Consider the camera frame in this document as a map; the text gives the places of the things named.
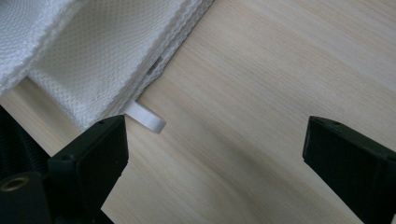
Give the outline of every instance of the light wood surface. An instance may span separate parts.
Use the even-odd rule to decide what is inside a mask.
[[[77,128],[29,80],[1,99],[51,155]],[[396,149],[396,1],[216,0],[127,119],[116,223],[361,223],[303,162],[310,115]]]

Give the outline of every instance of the white cloth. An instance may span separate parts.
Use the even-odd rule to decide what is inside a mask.
[[[0,96],[17,85],[86,1],[0,1]]]
[[[95,0],[31,70],[82,130],[122,113],[163,71],[212,0]]]

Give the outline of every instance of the wood grain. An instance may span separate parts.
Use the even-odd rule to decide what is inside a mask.
[[[127,119],[116,223],[361,223],[303,162],[308,117],[396,149],[396,2],[216,0]],[[48,152],[77,129],[29,80],[1,99]]]

